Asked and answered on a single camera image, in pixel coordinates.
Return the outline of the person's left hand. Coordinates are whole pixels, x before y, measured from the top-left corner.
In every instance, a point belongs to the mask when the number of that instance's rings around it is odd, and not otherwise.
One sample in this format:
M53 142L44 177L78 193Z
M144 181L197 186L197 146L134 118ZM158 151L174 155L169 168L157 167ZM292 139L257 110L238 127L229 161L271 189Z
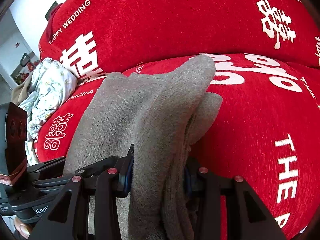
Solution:
M31 226L29 226L28 224L24 224L18 217L15 217L14 219L14 226L22 237L24 237L25 239L29 238L32 232Z

